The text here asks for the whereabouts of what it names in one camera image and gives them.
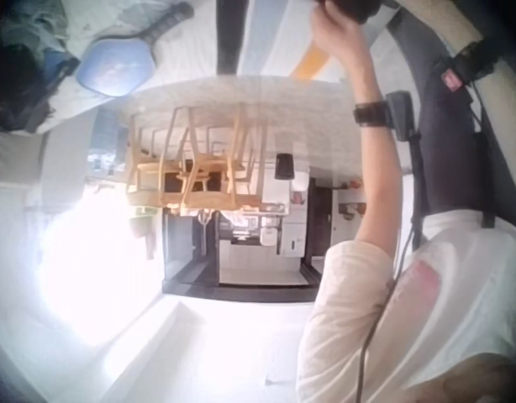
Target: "yellow stripe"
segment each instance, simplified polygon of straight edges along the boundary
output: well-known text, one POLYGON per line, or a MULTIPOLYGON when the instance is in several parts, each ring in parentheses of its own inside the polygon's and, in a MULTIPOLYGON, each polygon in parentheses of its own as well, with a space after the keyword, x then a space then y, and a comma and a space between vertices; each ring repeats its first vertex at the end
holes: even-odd
POLYGON ((328 59, 329 55, 312 43, 290 77, 310 80, 324 67, 328 59))

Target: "black watch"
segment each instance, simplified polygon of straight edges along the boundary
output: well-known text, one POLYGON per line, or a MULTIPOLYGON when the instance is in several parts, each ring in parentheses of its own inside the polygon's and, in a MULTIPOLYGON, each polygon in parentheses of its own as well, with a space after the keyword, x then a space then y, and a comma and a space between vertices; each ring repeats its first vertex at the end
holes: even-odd
POLYGON ((357 103, 353 111, 355 121, 366 128, 389 127, 389 109, 385 101, 357 103))

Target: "hand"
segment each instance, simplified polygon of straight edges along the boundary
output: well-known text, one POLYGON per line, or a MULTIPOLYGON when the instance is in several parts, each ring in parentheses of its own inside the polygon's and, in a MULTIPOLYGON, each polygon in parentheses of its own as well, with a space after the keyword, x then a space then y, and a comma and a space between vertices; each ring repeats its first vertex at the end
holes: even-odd
POLYGON ((318 5, 311 16, 314 43, 338 59, 353 75, 373 72, 370 51, 361 26, 346 17, 327 0, 318 5))

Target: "kitchen cabinet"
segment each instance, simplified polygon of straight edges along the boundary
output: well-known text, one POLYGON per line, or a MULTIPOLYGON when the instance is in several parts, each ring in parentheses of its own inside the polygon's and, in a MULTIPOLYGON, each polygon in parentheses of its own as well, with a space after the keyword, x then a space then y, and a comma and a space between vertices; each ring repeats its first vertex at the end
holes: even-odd
POLYGON ((290 258, 302 258, 305 255, 306 237, 306 223, 283 222, 278 254, 290 258))

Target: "paddle handle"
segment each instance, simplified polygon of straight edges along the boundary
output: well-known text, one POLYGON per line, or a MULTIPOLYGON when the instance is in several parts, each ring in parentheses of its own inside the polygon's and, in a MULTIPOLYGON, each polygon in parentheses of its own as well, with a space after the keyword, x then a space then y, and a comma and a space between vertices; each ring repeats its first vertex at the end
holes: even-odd
POLYGON ((191 4, 185 2, 175 4, 156 23, 142 31, 139 37, 152 46, 166 31, 193 16, 194 8, 191 4))

